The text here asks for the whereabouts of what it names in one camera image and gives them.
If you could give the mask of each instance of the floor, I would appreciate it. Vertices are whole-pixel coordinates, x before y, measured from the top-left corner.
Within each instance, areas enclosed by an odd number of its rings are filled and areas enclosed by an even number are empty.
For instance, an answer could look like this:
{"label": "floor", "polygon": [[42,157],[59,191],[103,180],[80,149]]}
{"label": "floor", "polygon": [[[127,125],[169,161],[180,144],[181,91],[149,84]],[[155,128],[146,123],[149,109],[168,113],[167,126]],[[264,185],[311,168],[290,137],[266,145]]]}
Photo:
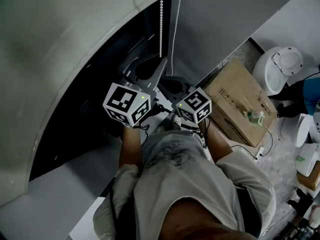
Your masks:
{"label": "floor", "polygon": [[[234,53],[232,53],[226,60],[224,60],[217,68],[221,68],[232,58],[237,58],[245,65],[245,67],[252,72],[254,65],[256,64],[260,53],[254,48],[250,42],[245,42],[240,46]],[[171,103],[164,98],[162,93],[157,89],[157,98],[159,104],[163,104],[165,108],[172,110]],[[154,132],[158,125],[168,117],[168,113],[163,112],[157,116],[150,117],[142,123],[142,125],[149,124],[148,130],[149,135]],[[277,119],[273,122],[269,133],[267,133],[263,139],[264,152],[263,156],[259,156],[258,160],[249,154],[248,156],[259,166],[267,175],[269,180],[272,182],[276,194],[276,212],[268,227],[265,235],[261,236],[262,240],[273,239],[284,227],[290,222],[295,216],[296,212],[291,206],[287,204],[287,199],[294,196],[294,188],[299,185],[296,177],[295,160],[299,155],[301,148],[294,146],[292,141],[292,133],[287,130],[286,120],[284,118]],[[223,132],[219,130],[220,134],[228,141],[231,146],[239,145],[236,142],[229,140],[224,136]],[[146,139],[144,130],[140,131],[141,142],[143,143]],[[249,146],[241,145],[248,149],[252,155],[256,155],[258,148],[252,148]],[[91,218],[96,207],[99,206],[101,198],[92,205],[87,213],[82,217],[79,223],[75,226],[73,231],[70,233],[70,238],[73,240],[85,240],[86,238],[80,236],[90,236],[90,239],[94,238],[93,225],[87,223],[87,227],[84,226],[85,221],[92,221]]]}

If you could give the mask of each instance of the person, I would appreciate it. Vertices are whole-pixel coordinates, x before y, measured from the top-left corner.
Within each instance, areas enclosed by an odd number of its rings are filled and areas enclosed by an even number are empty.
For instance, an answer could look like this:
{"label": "person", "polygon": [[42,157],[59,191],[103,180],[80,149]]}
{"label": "person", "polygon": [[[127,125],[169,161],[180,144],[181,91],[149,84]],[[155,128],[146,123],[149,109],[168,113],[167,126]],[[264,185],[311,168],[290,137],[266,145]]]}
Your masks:
{"label": "person", "polygon": [[116,180],[93,216],[99,239],[251,240],[267,229],[276,209],[270,181],[208,117],[198,127],[210,159],[190,131],[160,132],[141,146],[139,129],[124,127]]}
{"label": "person", "polygon": [[278,108],[278,118],[294,118],[299,114],[314,115],[316,105],[320,101],[320,78],[311,78],[298,81],[285,87],[277,95],[269,96],[277,101],[293,101],[294,103]]}

